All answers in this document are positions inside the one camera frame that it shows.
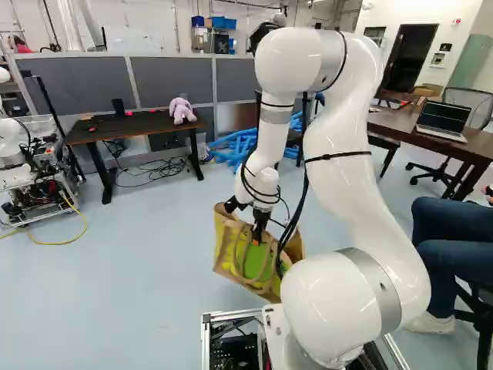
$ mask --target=yellow cable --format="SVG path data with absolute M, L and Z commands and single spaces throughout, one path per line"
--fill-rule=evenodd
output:
M 18 233 L 18 228 L 16 228 L 15 230 L 11 231 L 10 233 L 7 233 L 5 235 L 0 236 L 0 240 L 1 239 L 5 239 L 6 237 L 10 237 L 11 235 L 13 235 L 15 233 Z
M 69 243 L 72 243 L 73 241 L 76 241 L 77 239 L 79 239 L 82 235 L 84 235 L 84 233 L 87 231 L 87 227 L 88 227 L 88 224 L 87 224 L 87 219 L 86 217 L 77 209 L 73 206 L 73 204 L 71 204 L 69 202 L 69 200 L 62 194 L 62 197 L 64 199 L 64 201 L 80 216 L 82 217 L 82 220 L 84 221 L 84 230 L 82 230 L 82 232 L 77 235 L 76 237 L 73 237 L 72 239 L 70 240 L 64 240 L 64 241 L 55 241 L 55 242 L 45 242 L 45 241 L 39 241 L 39 240 L 36 240 L 36 238 L 31 234 L 31 232 L 29 231 L 29 229 L 27 230 L 27 234 L 29 236 L 29 239 L 31 239 L 31 241 L 35 242 L 36 244 L 41 244 L 41 245 L 64 245 L 64 244 L 69 244 Z

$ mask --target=gray floor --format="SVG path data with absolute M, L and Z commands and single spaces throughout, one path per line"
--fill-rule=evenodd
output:
M 379 170 L 384 151 L 372 150 Z M 404 165 L 409 160 L 438 164 L 442 158 L 405 146 L 379 183 L 407 232 L 413 199 L 436 197 L 444 187 L 430 180 L 410 186 Z M 199 368 L 203 312 L 265 303 L 211 270 L 212 208 L 232 195 L 233 176 L 216 164 L 203 170 L 203 182 L 183 173 L 146 187 L 119 189 L 107 206 L 99 201 L 99 179 L 90 175 L 82 207 L 89 230 L 80 240 L 61 247 L 35 245 L 24 233 L 2 240 L 0 368 Z M 280 173 L 283 196 L 294 209 L 302 171 L 284 160 Z M 483 182 L 493 183 L 493 170 Z M 472 198 L 482 201 L 478 191 Z M 276 217 L 282 218 L 278 208 Z M 39 239 L 59 241 L 76 234 L 80 224 L 76 216 L 60 217 L 32 229 Z M 345 225 L 322 210 L 312 193 L 300 227 L 308 254 L 350 245 Z M 394 337 L 414 369 L 475 368 L 477 335 L 470 325 L 459 323 L 448 337 L 406 331 Z

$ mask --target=wooden desk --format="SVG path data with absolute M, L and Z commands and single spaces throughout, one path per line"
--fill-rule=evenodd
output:
M 378 107 L 378 109 L 381 109 L 381 111 L 368 114 L 368 131 L 444 154 L 445 156 L 451 156 L 464 162 L 457 172 L 457 180 L 444 193 L 443 197 L 445 198 L 451 196 L 451 190 L 458 185 L 459 180 L 473 166 L 471 172 L 462 181 L 452 198 L 463 200 L 473 191 L 474 185 L 493 160 L 493 134 L 491 133 L 465 127 L 463 134 L 468 142 L 466 144 L 456 143 L 416 132 L 414 126 L 419 113 L 411 113 L 406 109 L 396 110 L 383 107 Z
M 98 170 L 104 191 L 102 203 L 111 203 L 112 189 L 115 184 L 117 168 L 106 170 L 101 153 L 98 151 L 96 142 L 100 140 L 122 139 L 125 137 L 151 135 L 154 133 L 174 133 L 188 130 L 190 135 L 190 146 L 192 154 L 189 161 L 195 171 L 197 179 L 203 180 L 202 170 L 199 165 L 199 156 L 196 141 L 196 129 L 204 127 L 203 121 L 197 116 L 194 123 L 175 125 L 173 118 L 169 117 L 167 110 L 150 112 L 137 112 L 133 116 L 117 117 L 114 114 L 94 116 L 91 119 L 77 121 L 69 132 L 66 142 L 69 145 L 85 144 L 91 153 L 92 161 Z

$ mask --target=door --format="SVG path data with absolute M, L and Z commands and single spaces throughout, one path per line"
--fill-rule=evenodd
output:
M 384 71 L 384 89 L 413 89 L 430 51 L 438 25 L 401 25 Z

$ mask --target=wall sign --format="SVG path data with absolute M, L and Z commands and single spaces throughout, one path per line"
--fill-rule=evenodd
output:
M 440 51 L 441 52 L 450 52 L 451 49 L 452 49 L 452 44 L 445 43 L 445 44 L 440 45 Z

